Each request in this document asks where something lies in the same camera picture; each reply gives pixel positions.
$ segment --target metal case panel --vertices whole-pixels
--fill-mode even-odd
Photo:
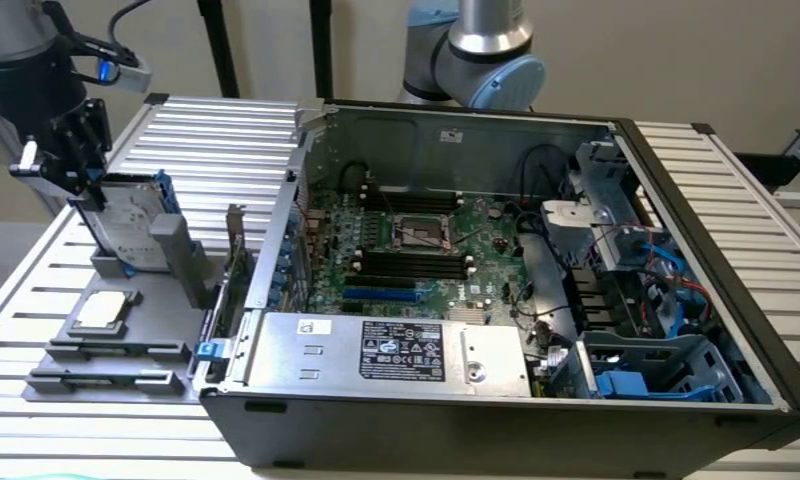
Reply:
[[[244,397],[202,404],[251,467],[682,478],[794,421],[586,405]]]

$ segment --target computer component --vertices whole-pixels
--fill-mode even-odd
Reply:
[[[242,462],[678,478],[798,437],[794,372],[631,122],[344,102],[318,119],[202,362],[226,374],[195,381]],[[268,280],[295,269],[296,306]]]

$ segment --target motherboard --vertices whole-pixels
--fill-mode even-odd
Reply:
[[[310,312],[515,325],[527,274],[509,202],[455,193],[310,197]]]

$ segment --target blue latch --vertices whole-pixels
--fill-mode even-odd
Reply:
[[[202,342],[196,351],[196,358],[203,362],[222,362],[226,359],[223,356],[224,350],[222,343]]]

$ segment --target sticker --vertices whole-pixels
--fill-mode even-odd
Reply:
[[[444,382],[442,325],[363,322],[359,374],[368,380]]]
[[[300,335],[330,335],[332,333],[332,320],[303,318],[299,321],[296,333]]]
[[[463,143],[463,132],[459,130],[442,130],[439,141],[446,143]]]

